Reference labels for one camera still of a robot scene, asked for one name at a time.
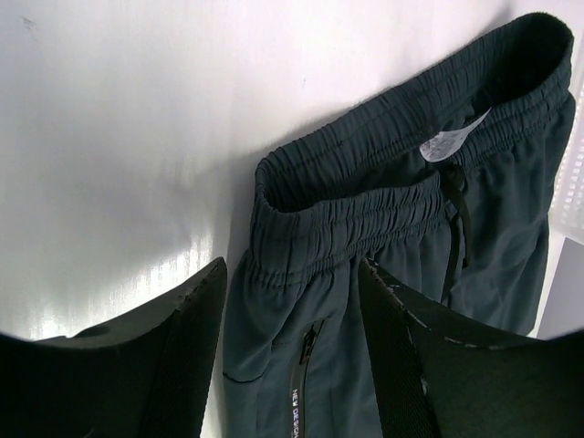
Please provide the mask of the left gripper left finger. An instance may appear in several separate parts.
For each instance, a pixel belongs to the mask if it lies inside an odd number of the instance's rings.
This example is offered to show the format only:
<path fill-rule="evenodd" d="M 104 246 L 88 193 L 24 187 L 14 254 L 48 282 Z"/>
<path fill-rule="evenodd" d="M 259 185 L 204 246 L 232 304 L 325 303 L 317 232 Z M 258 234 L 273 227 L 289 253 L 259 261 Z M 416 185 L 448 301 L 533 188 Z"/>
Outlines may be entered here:
<path fill-rule="evenodd" d="M 77 335 L 1 338 L 4 437 L 197 437 L 226 292 L 216 258 Z"/>

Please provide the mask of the dark green shorts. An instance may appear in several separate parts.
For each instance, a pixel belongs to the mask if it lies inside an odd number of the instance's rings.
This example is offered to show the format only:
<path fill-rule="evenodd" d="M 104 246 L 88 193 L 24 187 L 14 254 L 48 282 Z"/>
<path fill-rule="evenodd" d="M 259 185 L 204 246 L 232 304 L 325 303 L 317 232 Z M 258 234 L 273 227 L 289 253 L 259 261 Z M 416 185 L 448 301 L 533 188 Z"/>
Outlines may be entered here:
<path fill-rule="evenodd" d="M 229 437 L 378 437 L 358 268 L 534 327 L 575 116 L 574 37 L 532 13 L 267 155 L 224 320 Z"/>

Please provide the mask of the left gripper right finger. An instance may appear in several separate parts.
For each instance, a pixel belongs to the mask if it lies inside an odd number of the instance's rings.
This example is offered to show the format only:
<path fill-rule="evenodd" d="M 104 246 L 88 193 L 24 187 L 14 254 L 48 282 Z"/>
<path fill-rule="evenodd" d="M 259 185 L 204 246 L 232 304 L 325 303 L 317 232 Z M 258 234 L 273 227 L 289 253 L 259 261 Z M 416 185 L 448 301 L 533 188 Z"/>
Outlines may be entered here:
<path fill-rule="evenodd" d="M 386 437 L 580 437 L 583 334 L 532 339 L 467 318 L 359 266 Z"/>

